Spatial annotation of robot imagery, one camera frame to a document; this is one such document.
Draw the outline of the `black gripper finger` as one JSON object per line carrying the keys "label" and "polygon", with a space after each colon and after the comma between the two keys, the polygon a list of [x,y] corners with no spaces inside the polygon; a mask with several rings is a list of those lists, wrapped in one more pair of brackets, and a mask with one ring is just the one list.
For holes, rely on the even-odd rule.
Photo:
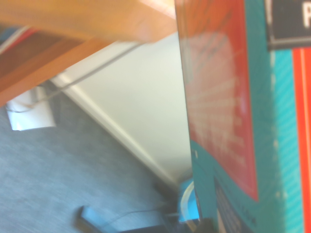
{"label": "black gripper finger", "polygon": [[214,233],[213,221],[211,218],[203,218],[200,220],[196,228],[196,233]]}

